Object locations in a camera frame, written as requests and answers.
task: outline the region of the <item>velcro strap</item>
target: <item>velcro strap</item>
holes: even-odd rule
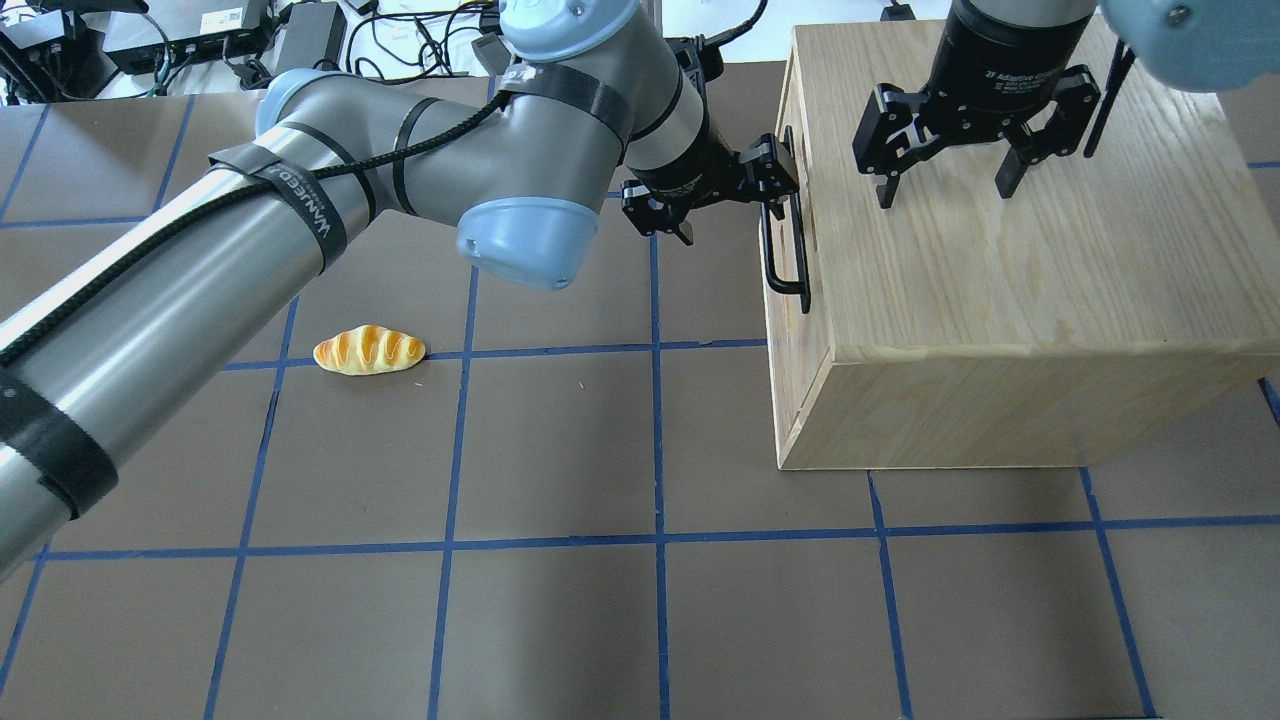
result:
[[[347,227],[342,223],[342,215],[311,170],[294,165],[252,142],[219,150],[209,156],[209,161],[214,168],[232,169],[246,177],[271,183],[311,229],[324,255],[326,269],[347,250]]]
[[[45,475],[40,484],[67,503],[72,520],[118,482],[115,462],[102,446],[5,368],[0,368],[0,442]]]
[[[517,63],[507,68],[498,90],[559,100],[604,123],[626,149],[635,114],[621,92],[568,65]]]

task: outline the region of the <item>black device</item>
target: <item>black device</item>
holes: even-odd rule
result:
[[[46,10],[73,10],[76,13],[147,13],[151,10],[143,0],[45,0],[41,5]]]
[[[1075,152],[1101,92],[1088,67],[1066,65],[1094,5],[954,0],[928,82],[919,92],[877,85],[854,135],[859,172],[883,178],[881,208],[904,172],[950,146],[1007,141],[996,173],[1005,199],[1028,168]],[[1051,102],[1044,128],[1032,131]]]
[[[0,28],[0,35],[8,41],[0,74],[36,83],[10,83],[14,97],[31,102],[93,97],[111,79],[102,33],[88,29],[76,13],[42,13]]]
[[[268,0],[182,0],[155,3],[150,17],[173,44],[172,61],[204,63],[259,53],[271,41]],[[106,56],[128,74],[154,72],[165,59],[160,32],[142,15],[113,13],[102,44]]]
[[[347,17],[337,3],[289,5],[289,23],[280,41],[275,74],[296,68],[337,68],[346,35]]]

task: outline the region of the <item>floor tile square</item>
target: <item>floor tile square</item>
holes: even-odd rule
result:
[[[54,548],[236,547],[274,380],[274,370],[214,375]]]
[[[876,470],[872,477],[891,528],[1089,520],[1075,468]]]
[[[1280,527],[1108,533],[1156,710],[1270,717],[1280,707]]]
[[[668,533],[869,528],[864,471],[783,473],[765,347],[662,354]]]
[[[360,325],[421,338],[429,352],[462,350],[471,265],[453,249],[457,231],[385,211],[302,291],[291,357]]]
[[[1280,427],[1257,383],[1089,468],[1102,516],[1280,512]]]
[[[707,83],[707,106],[730,147],[746,150],[778,122],[786,63],[724,63]]]
[[[475,347],[646,343],[649,296],[649,240],[605,202],[593,247],[567,288],[550,292],[481,275]]]
[[[0,318],[8,318],[129,232],[132,223],[0,229]]]
[[[444,539],[460,372],[452,360],[367,378],[291,368],[253,544]]]
[[[18,167],[22,165],[22,156],[26,155],[31,136],[35,135],[40,115],[46,108],[46,105],[15,105],[0,109],[0,136],[5,138],[0,143],[0,202],[4,202],[4,197],[9,193]]]
[[[457,537],[652,533],[650,357],[472,361]]]
[[[652,546],[458,552],[440,719],[658,716]]]
[[[210,92],[196,96],[182,147],[173,164],[164,201],[196,183],[209,170],[209,154],[253,140],[253,117],[265,90]]]
[[[23,562],[9,578],[0,580],[0,659],[9,650],[9,639],[22,612],[22,601],[27,597],[32,568],[31,562]]]
[[[0,717],[200,717],[234,565],[47,564]]]
[[[54,105],[5,222],[150,215],[186,110],[186,97]]]
[[[890,541],[920,720],[1140,717],[1092,532]]]
[[[1251,163],[1280,160],[1280,140],[1275,133],[1275,118],[1280,114],[1280,74],[1262,76],[1245,87],[1217,96],[1244,159]]]
[[[218,720],[426,717],[440,555],[250,557]]]
[[[764,337],[760,211],[722,202],[695,210],[694,245],[659,236],[662,340]]]
[[[874,539],[667,546],[673,717],[901,714]]]

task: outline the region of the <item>bread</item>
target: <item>bread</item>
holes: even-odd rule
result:
[[[380,325],[338,333],[311,351],[317,365],[343,375],[376,375],[406,370],[426,357],[426,345],[413,336]]]

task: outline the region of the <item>black strap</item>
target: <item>black strap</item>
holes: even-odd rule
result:
[[[209,156],[214,168],[228,168],[260,182],[269,182],[280,197],[302,218],[324,255],[324,266],[347,250],[347,228],[311,170],[294,165],[252,142],[219,150]]]
[[[396,150],[403,150],[408,147],[408,140],[413,135],[413,126],[417,124],[417,119],[422,117],[422,113],[428,108],[435,105],[439,97],[424,97],[404,115],[404,122],[401,123],[401,129],[396,133]],[[404,210],[410,215],[417,215],[413,210],[413,205],[408,201],[408,192],[404,190],[404,159],[401,158],[392,163],[392,187],[396,188],[396,200],[401,204],[401,210]]]
[[[0,442],[45,475],[40,484],[67,503],[72,520],[118,482],[115,462],[102,446],[5,368],[0,368]]]
[[[621,92],[568,65],[517,63],[507,68],[498,90],[559,100],[604,123],[622,147],[631,137],[635,115]]]
[[[356,164],[356,156],[348,152],[346,147],[339,145],[337,140],[334,140],[325,132],[321,132],[306,123],[300,123],[297,120],[284,120],[280,123],[275,123],[275,126],[282,128],[296,129],[306,136],[310,136],[320,145],[328,147],[330,152],[337,155],[338,159],[343,161],[343,164],[347,165]],[[356,176],[356,182],[360,183],[360,190],[365,191],[365,201],[369,202],[369,219],[372,220],[374,218],[378,217],[378,201],[374,199],[374,186],[369,183],[369,176],[365,173],[365,170],[360,170],[358,173],[355,173],[355,176]]]

